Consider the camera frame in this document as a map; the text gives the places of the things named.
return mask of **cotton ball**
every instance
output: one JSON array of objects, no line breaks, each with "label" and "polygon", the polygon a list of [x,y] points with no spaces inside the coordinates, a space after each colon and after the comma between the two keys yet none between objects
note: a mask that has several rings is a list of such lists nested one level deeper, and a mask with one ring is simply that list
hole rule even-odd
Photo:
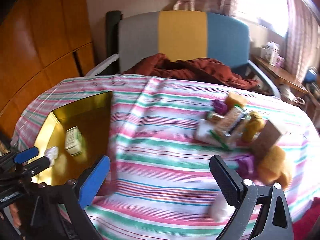
[{"label": "cotton ball", "polygon": [[227,203],[222,192],[219,191],[214,202],[210,206],[209,215],[216,223],[221,223],[227,217],[231,216],[234,211],[235,208]]},{"label": "cotton ball", "polygon": [[54,160],[58,158],[59,148],[57,146],[53,146],[44,151],[44,156],[46,156],[50,160],[49,167],[54,165]]}]

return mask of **blue gripper pad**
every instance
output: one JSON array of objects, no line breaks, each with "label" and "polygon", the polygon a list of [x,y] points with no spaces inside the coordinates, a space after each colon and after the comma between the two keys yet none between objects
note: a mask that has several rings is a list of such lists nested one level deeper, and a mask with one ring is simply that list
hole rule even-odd
[{"label": "blue gripper pad", "polygon": [[110,159],[103,156],[79,190],[78,203],[82,209],[92,203],[109,170]]},{"label": "blue gripper pad", "polygon": [[219,155],[211,157],[209,168],[228,204],[238,208],[244,190],[242,178],[236,171],[228,168]]},{"label": "blue gripper pad", "polygon": [[17,155],[14,158],[15,163],[22,164],[36,156],[38,156],[39,150],[37,147],[33,146],[30,149],[24,150],[22,152],[17,153]]}]

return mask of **finger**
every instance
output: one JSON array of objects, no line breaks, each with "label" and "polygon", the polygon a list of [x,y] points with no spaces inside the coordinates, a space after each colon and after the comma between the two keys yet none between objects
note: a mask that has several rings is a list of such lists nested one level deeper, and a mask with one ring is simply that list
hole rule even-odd
[{"label": "finger", "polygon": [[13,225],[16,228],[19,228],[19,226],[21,226],[21,221],[20,221],[20,218],[19,218],[18,214],[15,213],[14,215],[12,215],[12,219],[13,219]]},{"label": "finger", "polygon": [[18,213],[18,208],[15,204],[9,205],[10,212]]}]

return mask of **pink striped fabric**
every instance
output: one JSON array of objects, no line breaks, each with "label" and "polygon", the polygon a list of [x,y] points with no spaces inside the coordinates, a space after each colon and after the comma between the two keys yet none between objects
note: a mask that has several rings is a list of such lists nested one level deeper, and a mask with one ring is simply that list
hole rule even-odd
[{"label": "pink striped fabric", "polygon": [[[230,155],[194,139],[199,120],[212,110],[212,99],[230,91],[248,99],[247,111],[265,119],[277,117],[287,131],[279,141],[295,163],[285,194],[297,220],[319,194],[320,139],[299,108],[278,99],[214,84],[116,75],[67,79],[35,99],[19,119],[13,143],[19,150],[33,146],[48,113],[72,101],[112,90],[111,149],[116,160],[116,190],[96,197],[86,212],[105,239],[215,239],[228,220],[216,223],[209,206],[220,190],[209,171],[219,154],[248,152],[239,145]],[[67,217],[62,207],[62,214]],[[247,239],[257,213],[242,239]]]}]

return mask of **wooden wardrobe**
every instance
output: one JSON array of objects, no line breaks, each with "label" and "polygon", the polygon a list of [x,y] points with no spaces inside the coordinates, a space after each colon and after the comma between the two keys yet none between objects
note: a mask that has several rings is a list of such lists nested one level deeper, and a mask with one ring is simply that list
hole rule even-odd
[{"label": "wooden wardrobe", "polygon": [[0,130],[41,93],[94,67],[86,0],[17,0],[0,26]]}]

